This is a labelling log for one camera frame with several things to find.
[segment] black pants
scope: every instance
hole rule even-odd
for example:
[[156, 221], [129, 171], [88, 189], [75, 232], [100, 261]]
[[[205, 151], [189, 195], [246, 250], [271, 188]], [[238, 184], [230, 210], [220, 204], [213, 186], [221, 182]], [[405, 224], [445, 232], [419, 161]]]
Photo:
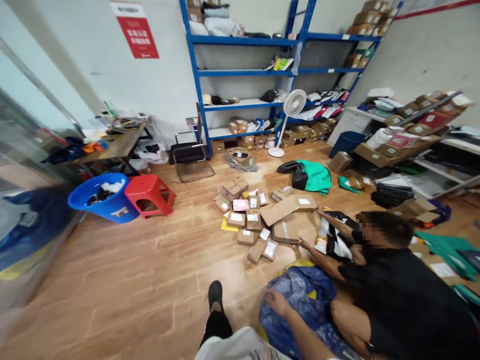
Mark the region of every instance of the black pants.
[[234, 334], [230, 326], [229, 319], [223, 312], [213, 311], [206, 321], [205, 335], [201, 340], [200, 347], [211, 337], [227, 339]]

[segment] black t-shirt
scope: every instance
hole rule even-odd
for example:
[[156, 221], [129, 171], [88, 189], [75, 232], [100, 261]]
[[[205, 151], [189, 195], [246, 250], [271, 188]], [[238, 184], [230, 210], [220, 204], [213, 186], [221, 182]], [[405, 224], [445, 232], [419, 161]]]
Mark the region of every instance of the black t-shirt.
[[366, 258], [365, 266], [348, 263], [338, 270], [358, 290], [358, 305], [400, 340], [411, 359], [479, 358], [468, 307], [409, 249], [370, 248]]

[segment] white floor fan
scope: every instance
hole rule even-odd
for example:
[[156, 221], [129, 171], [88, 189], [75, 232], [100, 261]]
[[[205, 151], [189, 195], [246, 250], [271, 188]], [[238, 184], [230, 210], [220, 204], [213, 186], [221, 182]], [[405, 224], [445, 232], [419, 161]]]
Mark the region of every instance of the white floor fan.
[[282, 136], [284, 135], [285, 127], [287, 126], [287, 121], [289, 118], [294, 117], [300, 113], [305, 103], [307, 102], [307, 94], [303, 90], [293, 90], [289, 93], [283, 102], [283, 112], [285, 113], [285, 120], [283, 121], [283, 126], [281, 127], [280, 137], [278, 138], [278, 144], [275, 147], [268, 149], [268, 153], [276, 158], [281, 158], [285, 155], [285, 151], [280, 148], [280, 142], [282, 141]]

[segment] blue bucket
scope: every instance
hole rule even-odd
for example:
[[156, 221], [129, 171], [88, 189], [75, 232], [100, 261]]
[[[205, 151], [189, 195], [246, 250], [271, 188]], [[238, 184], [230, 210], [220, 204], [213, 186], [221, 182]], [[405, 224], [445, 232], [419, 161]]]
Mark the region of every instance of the blue bucket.
[[[103, 183], [121, 183], [125, 181], [122, 188], [101, 202], [87, 205], [90, 197], [97, 194]], [[102, 218], [113, 221], [114, 223], [124, 224], [132, 221], [140, 214], [125, 195], [125, 188], [129, 179], [125, 174], [112, 172], [91, 178], [72, 191], [68, 197], [68, 206], [73, 209], [87, 211], [97, 214]]]
[[330, 153], [330, 159], [340, 152], [350, 154], [355, 148], [365, 141], [366, 136], [355, 131], [344, 131], [338, 137]]

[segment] blue metal shelving unit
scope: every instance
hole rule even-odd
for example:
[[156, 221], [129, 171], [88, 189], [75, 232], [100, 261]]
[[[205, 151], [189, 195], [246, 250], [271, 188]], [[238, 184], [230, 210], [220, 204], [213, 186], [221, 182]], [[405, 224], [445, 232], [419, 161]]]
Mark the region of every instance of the blue metal shelving unit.
[[[279, 47], [283, 51], [294, 50], [298, 44], [302, 44], [302, 52], [305, 49], [307, 41], [326, 41], [326, 42], [347, 42], [354, 43], [358, 45], [360, 42], [371, 42], [370, 46], [374, 50], [377, 50], [380, 45], [383, 37], [373, 37], [373, 36], [358, 36], [358, 35], [349, 35], [349, 34], [332, 34], [332, 33], [323, 33], [323, 32], [309, 32], [310, 22], [312, 20], [312, 15], [314, 13], [315, 5], [317, 0], [308, 0], [306, 10], [297, 12], [297, 7], [299, 0], [292, 0], [290, 2], [290, 7], [288, 10], [287, 24], [285, 27], [285, 36], [283, 39], [273, 39], [273, 38], [252, 38], [252, 37], [224, 37], [224, 36], [203, 36], [203, 35], [192, 35], [190, 31], [189, 16], [187, 11], [186, 0], [180, 1], [180, 10], [183, 23], [185, 26], [185, 36], [186, 42], [188, 45], [188, 52], [190, 55], [191, 68], [193, 71], [193, 78], [195, 81], [195, 89], [198, 98], [198, 103], [200, 105], [200, 111], [203, 116], [204, 122], [204, 134], [206, 145], [208, 148], [208, 153], [212, 155], [212, 147], [210, 144], [211, 140], [220, 140], [220, 139], [233, 139], [242, 136], [248, 135], [259, 135], [267, 134], [269, 131], [256, 131], [243, 134], [231, 134], [227, 128], [212, 128], [209, 129], [208, 121], [205, 116], [205, 113], [214, 112], [214, 111], [226, 111], [226, 110], [240, 110], [240, 109], [256, 109], [256, 108], [270, 108], [270, 119], [273, 119], [276, 114], [275, 109], [283, 106], [282, 102], [278, 103], [269, 103], [264, 102], [259, 99], [242, 99], [240, 103], [231, 104], [231, 105], [212, 105], [204, 106], [202, 102], [202, 89], [200, 86], [200, 78], [202, 77], [240, 77], [240, 76], [276, 76], [276, 77], [288, 77], [292, 78], [292, 81], [289, 82], [289, 88], [286, 89], [288, 92], [292, 90], [293, 83], [295, 81], [295, 75], [291, 71], [272, 71], [272, 70], [262, 70], [262, 69], [208, 69], [208, 70], [198, 70], [197, 60], [195, 58], [194, 46], [202, 45], [223, 45], [223, 46], [254, 46], [254, 47]], [[288, 34], [290, 34], [294, 27], [295, 17], [298, 15], [304, 14], [303, 23], [301, 26], [300, 33], [297, 40], [289, 40]], [[351, 54], [355, 51], [356, 46], [353, 46], [351, 49]], [[358, 81], [362, 77], [362, 73], [365, 71], [365, 68], [344, 68], [344, 67], [300, 67], [298, 69], [298, 75], [301, 76], [304, 74], [338, 74], [339, 79], [346, 73], [358, 73], [353, 85], [349, 89], [352, 93], [353, 89], [357, 85]], [[324, 101], [324, 102], [311, 102], [307, 101], [305, 106], [319, 106], [319, 105], [330, 105], [330, 104], [344, 104], [347, 100], [342, 101]], [[277, 115], [281, 121], [285, 120], [285, 114], [280, 111]], [[289, 119], [289, 124], [298, 124], [304, 122], [300, 119]], [[276, 133], [276, 140], [278, 141], [280, 131]]]

